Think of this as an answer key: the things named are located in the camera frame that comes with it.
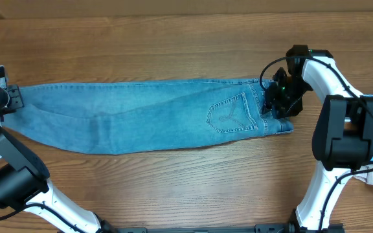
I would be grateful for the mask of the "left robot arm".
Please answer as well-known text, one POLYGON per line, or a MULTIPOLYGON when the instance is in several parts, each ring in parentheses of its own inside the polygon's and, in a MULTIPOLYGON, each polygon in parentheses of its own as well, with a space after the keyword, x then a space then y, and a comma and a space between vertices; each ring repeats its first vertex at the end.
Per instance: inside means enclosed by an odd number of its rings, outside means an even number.
POLYGON ((0 216, 0 221, 25 211, 61 232, 115 232, 106 220, 59 191, 42 160, 2 128, 4 116, 23 107, 18 86, 6 83, 5 68, 0 65, 0 209, 13 210, 0 216))

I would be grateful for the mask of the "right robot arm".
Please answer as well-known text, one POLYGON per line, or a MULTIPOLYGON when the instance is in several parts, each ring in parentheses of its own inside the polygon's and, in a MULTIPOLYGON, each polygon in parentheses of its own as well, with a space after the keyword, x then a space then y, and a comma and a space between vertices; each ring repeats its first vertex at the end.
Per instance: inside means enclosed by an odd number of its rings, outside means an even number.
POLYGON ((258 224, 255 232, 344 232, 330 216, 343 188, 362 166, 373 163, 373 96, 352 87, 337 69, 328 50, 294 45, 269 87, 263 88, 264 113, 295 117, 302 97, 313 91, 322 109, 312 136, 315 172, 302 202, 287 223, 258 224))

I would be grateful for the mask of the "blue denim jeans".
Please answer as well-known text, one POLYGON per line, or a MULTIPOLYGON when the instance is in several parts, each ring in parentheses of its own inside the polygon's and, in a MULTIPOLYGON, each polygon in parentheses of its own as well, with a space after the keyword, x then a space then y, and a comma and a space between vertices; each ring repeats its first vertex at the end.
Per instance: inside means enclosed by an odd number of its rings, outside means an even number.
POLYGON ((250 79, 49 83, 20 89, 24 106, 3 125, 62 150, 120 155, 197 148, 291 133, 263 113, 263 85, 250 79))

